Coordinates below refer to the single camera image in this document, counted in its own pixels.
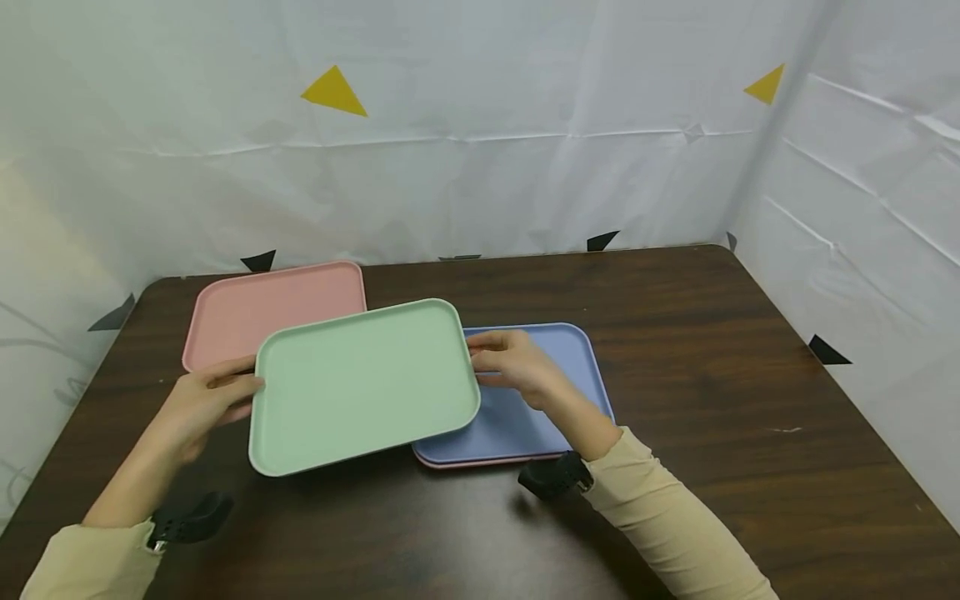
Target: right hand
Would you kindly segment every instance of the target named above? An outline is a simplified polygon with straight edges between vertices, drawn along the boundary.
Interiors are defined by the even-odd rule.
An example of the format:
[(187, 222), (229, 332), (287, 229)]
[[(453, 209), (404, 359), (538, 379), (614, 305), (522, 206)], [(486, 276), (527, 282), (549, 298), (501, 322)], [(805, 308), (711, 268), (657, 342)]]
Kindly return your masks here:
[(530, 408), (544, 410), (576, 388), (560, 367), (521, 329), (493, 329), (467, 338), (477, 383), (515, 388)]

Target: yellow triangle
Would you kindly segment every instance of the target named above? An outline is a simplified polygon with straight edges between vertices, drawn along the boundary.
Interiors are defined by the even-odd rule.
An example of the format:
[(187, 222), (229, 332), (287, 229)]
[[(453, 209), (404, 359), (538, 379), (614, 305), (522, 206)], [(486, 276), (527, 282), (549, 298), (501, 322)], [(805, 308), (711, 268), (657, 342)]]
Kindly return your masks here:
[(774, 103), (774, 96), (777, 95), (777, 88), (780, 86), (780, 76), (783, 75), (784, 66), (786, 66), (786, 63), (781, 64), (749, 86), (744, 87), (743, 91), (757, 98), (763, 104), (772, 105)]
[(344, 79), (344, 74), (340, 72), (340, 67), (335, 64), (330, 67), (329, 71), (323, 73), (313, 85), (307, 87), (300, 97), (316, 105), (367, 116), (363, 105), (360, 104), (353, 90), (350, 89), (350, 84)]

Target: hand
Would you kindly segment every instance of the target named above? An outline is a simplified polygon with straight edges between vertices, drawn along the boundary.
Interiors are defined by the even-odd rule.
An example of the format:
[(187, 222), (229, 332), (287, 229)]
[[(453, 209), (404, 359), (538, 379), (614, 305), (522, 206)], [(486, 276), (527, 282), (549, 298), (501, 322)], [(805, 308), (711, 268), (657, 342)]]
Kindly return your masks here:
[(516, 388), (526, 403), (543, 411), (585, 461), (610, 451), (622, 432), (587, 400), (526, 331), (493, 329), (467, 338), (477, 383)]
[(251, 369), (254, 360), (245, 356), (182, 376), (139, 445), (170, 452), (181, 464), (196, 460), (211, 429), (250, 415), (251, 396), (263, 379), (238, 373)]
[(250, 415), (263, 379), (240, 375), (247, 356), (184, 375), (84, 517), (84, 527), (133, 527), (156, 510), (177, 471), (200, 456), (210, 430)]
[(578, 396), (574, 385), (521, 329), (493, 329), (467, 338), (477, 383), (515, 388), (530, 408), (544, 410), (560, 397)]

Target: long sleeve shirt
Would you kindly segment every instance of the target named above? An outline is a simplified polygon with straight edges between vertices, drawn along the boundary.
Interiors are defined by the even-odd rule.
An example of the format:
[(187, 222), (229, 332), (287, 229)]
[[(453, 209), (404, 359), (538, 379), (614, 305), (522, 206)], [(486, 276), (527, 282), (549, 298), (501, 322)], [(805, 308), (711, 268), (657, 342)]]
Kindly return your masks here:
[[(586, 463), (584, 493), (622, 531), (680, 600), (775, 600), (736, 538), (626, 427), (603, 458)], [(147, 548), (150, 522), (128, 529), (64, 527), (23, 590), (26, 600), (142, 598), (162, 553)]]

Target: plastic tray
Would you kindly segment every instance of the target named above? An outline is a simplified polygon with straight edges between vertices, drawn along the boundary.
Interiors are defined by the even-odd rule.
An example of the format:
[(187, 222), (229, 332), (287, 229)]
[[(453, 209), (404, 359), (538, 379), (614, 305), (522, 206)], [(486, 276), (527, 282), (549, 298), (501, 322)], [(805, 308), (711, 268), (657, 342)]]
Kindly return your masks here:
[(257, 353), (250, 461), (288, 475), (467, 425), (480, 408), (460, 317), (418, 300), (285, 329)]
[[(524, 329), (560, 366), (588, 400), (613, 418), (593, 348), (583, 329), (568, 323), (473, 327), (470, 336), (490, 329)], [(516, 390), (480, 388), (476, 419), (464, 429), (414, 443), (428, 467), (456, 468), (550, 458), (570, 449), (564, 436), (540, 411), (528, 407)]]
[(183, 367), (253, 354), (275, 331), (365, 310), (360, 267), (346, 260), (223, 279), (197, 296)]

